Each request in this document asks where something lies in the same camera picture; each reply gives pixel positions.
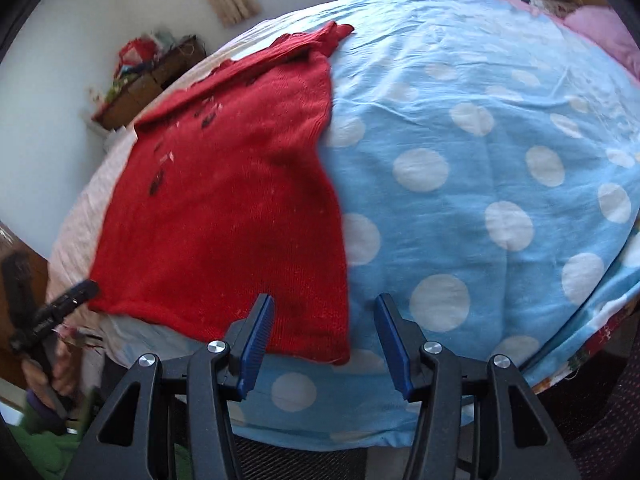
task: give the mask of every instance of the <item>wooden cabinet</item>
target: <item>wooden cabinet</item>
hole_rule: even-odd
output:
[[[38,304],[44,304],[47,280],[49,278],[47,261],[30,249],[0,222],[0,260],[8,256],[12,251],[25,251],[29,255],[29,263],[33,275],[31,282],[33,295]],[[9,350],[9,337],[13,332],[14,327],[9,320],[8,305],[4,295],[4,284],[0,279],[0,378],[24,388],[26,384],[20,370],[20,363]]]

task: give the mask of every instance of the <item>white polka dot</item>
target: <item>white polka dot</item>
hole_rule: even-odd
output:
[[[494,348],[491,355],[502,354],[511,359],[516,366],[520,366],[540,348],[537,339],[528,335],[512,335],[504,339]]]
[[[380,250],[380,231],[366,216],[342,215],[342,236],[349,266],[368,264]]]
[[[607,148],[607,158],[610,162],[613,162],[617,166],[622,166],[623,168],[632,168],[636,163],[634,158],[629,155],[627,152],[623,152],[622,150],[617,150],[615,148]]]
[[[413,101],[417,95],[418,91],[407,83],[392,83],[385,93],[388,99],[402,102]]]
[[[531,59],[531,66],[534,68],[539,68],[540,70],[551,70],[551,66],[544,61],[540,61],[535,57]]]
[[[511,70],[511,77],[527,86],[540,86],[540,79],[526,70]]]
[[[359,118],[334,117],[324,134],[324,143],[329,148],[346,148],[362,140],[364,132],[364,123]]]
[[[417,324],[432,332],[448,332],[464,323],[471,300],[466,285],[450,274],[434,274],[415,287],[409,310]]]
[[[356,88],[360,83],[360,78],[357,76],[353,77],[342,77],[334,80],[334,93],[337,94],[345,94],[352,91]]]
[[[229,410],[229,418],[231,419],[231,422],[238,426],[244,426],[246,424],[246,419],[244,418],[242,408],[240,408],[240,403],[230,400],[226,406]]]
[[[604,218],[616,224],[623,224],[631,216],[631,200],[618,184],[602,184],[598,188],[598,204]]]
[[[626,242],[620,261],[625,267],[640,267],[640,234],[634,235]]]
[[[560,114],[551,114],[550,117],[551,122],[555,124],[565,135],[573,137],[574,139],[580,139],[582,137],[580,128],[569,117]]]
[[[485,136],[494,129],[494,117],[489,110],[473,103],[460,103],[449,113],[460,128],[475,136]]]
[[[562,268],[562,291],[569,301],[580,306],[604,275],[604,263],[593,253],[569,258]]]
[[[486,56],[476,54],[475,52],[460,52],[460,59],[469,63],[484,63],[487,61]]]
[[[556,187],[564,182],[564,165],[554,150],[534,146],[527,152],[525,160],[531,176],[543,186]]]
[[[344,444],[347,442],[357,442],[372,434],[372,431],[339,431],[337,433],[330,433],[329,438],[334,442]]]
[[[334,366],[338,374],[369,375],[385,374],[385,360],[371,350],[353,349],[349,362],[343,366]]]
[[[427,74],[440,81],[451,81],[458,77],[456,67],[446,63],[430,63],[425,67]]]
[[[420,413],[420,408],[422,407],[421,402],[408,402],[404,407],[409,413]]]
[[[404,152],[394,161],[394,178],[410,191],[438,189],[449,176],[449,165],[438,153],[424,148]]]
[[[520,102],[523,101],[522,96],[513,90],[509,90],[504,86],[500,85],[491,85],[488,86],[484,93],[490,95],[491,97],[496,97],[498,99],[504,99],[505,101],[515,101]]]
[[[316,385],[295,372],[278,377],[271,386],[271,400],[284,412],[299,412],[316,402]]]
[[[484,49],[488,52],[495,52],[496,54],[508,54],[508,51],[501,46],[486,44]]]
[[[484,210],[484,223],[489,236],[508,251],[521,251],[533,240],[533,222],[513,202],[494,202]]]
[[[378,60],[378,63],[382,66],[389,67],[395,65],[396,60],[391,56],[383,56]]]
[[[566,95],[564,98],[569,101],[569,105],[576,112],[585,114],[589,111],[589,103],[585,99],[578,97],[577,95]]]

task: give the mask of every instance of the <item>pillow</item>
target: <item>pillow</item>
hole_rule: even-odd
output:
[[[590,39],[640,79],[640,48],[609,7],[585,6],[564,19],[572,31]]]

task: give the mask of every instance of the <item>red sweater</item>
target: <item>red sweater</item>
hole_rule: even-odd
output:
[[[332,106],[328,23],[225,61],[135,125],[91,278],[95,310],[222,338],[266,292],[268,350],[349,358],[340,209],[316,144]]]

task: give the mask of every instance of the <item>bedsheet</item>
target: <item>bedsheet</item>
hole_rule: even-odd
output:
[[[305,9],[243,34],[174,88],[328,20],[356,28],[330,59],[333,118],[318,147],[343,212],[351,360],[267,356],[230,413],[236,433],[278,446],[408,446],[419,405],[386,370],[372,318],[380,292],[430,339],[472,358],[507,354],[532,385],[568,373],[638,293],[640,89],[599,47],[503,0]],[[65,221],[51,296],[88,273],[134,142],[131,130]],[[200,345],[140,320],[79,316],[127,366]]]

